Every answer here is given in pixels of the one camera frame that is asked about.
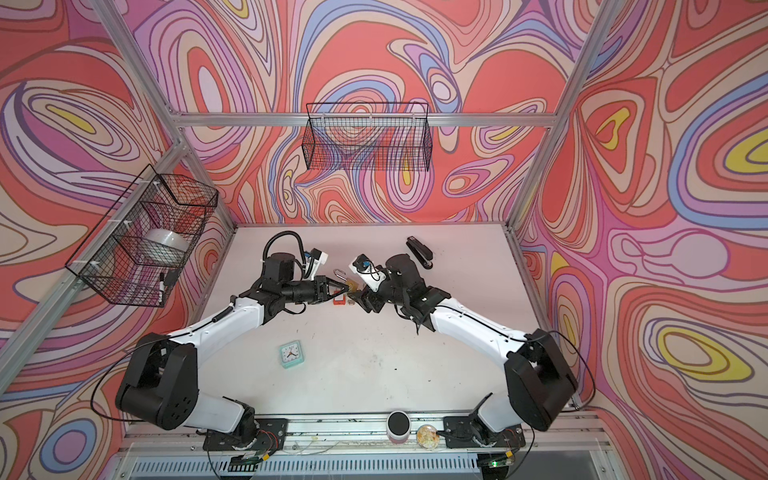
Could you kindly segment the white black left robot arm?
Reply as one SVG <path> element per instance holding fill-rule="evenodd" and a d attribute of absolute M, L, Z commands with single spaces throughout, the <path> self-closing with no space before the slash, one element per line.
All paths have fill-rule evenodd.
<path fill-rule="evenodd" d="M 147 334 L 129 355 L 115 405 L 163 430 L 189 427 L 245 442 L 259 431 L 252 407 L 201 392 L 198 370 L 214 354 L 281 313 L 299 315 L 330 302 L 348 285 L 318 274 L 325 252 L 262 252 L 261 273 L 246 291 L 231 296 L 219 313 L 167 334 Z"/>

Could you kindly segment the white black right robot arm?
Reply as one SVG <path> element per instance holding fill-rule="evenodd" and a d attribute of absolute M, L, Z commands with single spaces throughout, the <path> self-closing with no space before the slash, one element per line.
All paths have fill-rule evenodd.
<path fill-rule="evenodd" d="M 378 313 L 391 304 L 418 330 L 458 340 L 503 370 L 506 392 L 487 395 L 475 410 L 487 430 L 500 433 L 526 424 L 547 431 L 576 393 L 578 381 L 550 333 L 524 333 L 469 309 L 447 291 L 429 286 L 406 254 L 389 258 L 383 266 L 361 254 L 349 268 L 365 284 L 354 298 L 366 312 Z"/>

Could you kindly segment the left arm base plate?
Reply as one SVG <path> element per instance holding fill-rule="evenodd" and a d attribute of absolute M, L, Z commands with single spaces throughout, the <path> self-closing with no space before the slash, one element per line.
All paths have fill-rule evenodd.
<path fill-rule="evenodd" d="M 232 433 L 207 431 L 203 443 L 206 452 L 256 452 L 274 454 L 284 448 L 287 418 L 246 419 Z"/>

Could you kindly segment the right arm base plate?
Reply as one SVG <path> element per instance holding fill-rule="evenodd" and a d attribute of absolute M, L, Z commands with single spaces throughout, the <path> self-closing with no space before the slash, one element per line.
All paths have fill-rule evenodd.
<path fill-rule="evenodd" d="M 438 431 L 449 449 L 469 448 L 505 448 L 513 451 L 525 447 L 522 428 L 508 427 L 501 432 L 493 432 L 477 416 L 445 416 L 443 428 Z"/>

